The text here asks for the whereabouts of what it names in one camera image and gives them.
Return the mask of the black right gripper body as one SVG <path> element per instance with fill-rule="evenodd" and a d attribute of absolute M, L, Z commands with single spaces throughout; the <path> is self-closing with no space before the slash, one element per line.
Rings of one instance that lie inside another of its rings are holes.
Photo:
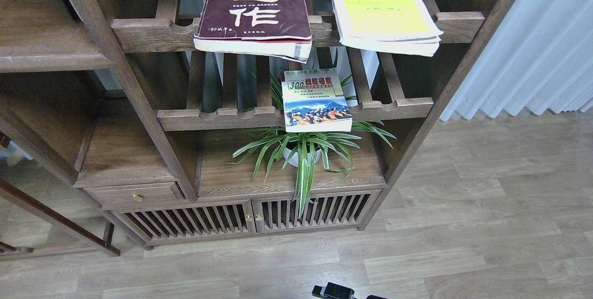
<path fill-rule="evenodd" d="M 354 299 L 354 290 L 335 283 L 328 283 L 326 286 L 314 286 L 312 295 L 320 299 Z"/>

